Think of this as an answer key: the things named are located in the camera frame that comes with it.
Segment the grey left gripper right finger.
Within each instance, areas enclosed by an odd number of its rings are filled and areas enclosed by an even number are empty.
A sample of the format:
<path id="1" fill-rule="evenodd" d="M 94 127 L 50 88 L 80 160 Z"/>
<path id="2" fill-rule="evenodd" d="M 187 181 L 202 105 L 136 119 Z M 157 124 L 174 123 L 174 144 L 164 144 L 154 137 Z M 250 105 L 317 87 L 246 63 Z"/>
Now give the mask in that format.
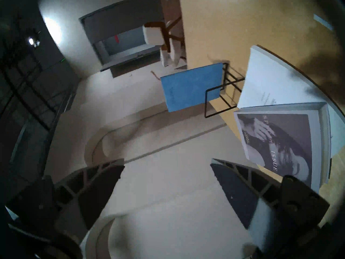
<path id="1" fill-rule="evenodd" d="M 251 258 L 298 256 L 317 236 L 330 204 L 292 175 L 282 182 L 258 169 L 212 159 L 229 204 L 256 246 Z"/>

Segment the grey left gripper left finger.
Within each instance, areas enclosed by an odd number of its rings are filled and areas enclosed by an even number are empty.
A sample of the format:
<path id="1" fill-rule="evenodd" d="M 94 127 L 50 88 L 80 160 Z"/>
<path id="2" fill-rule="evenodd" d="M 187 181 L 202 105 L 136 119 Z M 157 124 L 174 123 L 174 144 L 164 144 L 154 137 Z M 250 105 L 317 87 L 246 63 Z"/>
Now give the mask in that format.
<path id="1" fill-rule="evenodd" d="M 100 216 L 125 168 L 124 159 L 81 168 L 53 183 L 45 175 L 26 186 L 6 207 L 19 219 L 38 230 L 81 223 L 92 228 Z"/>

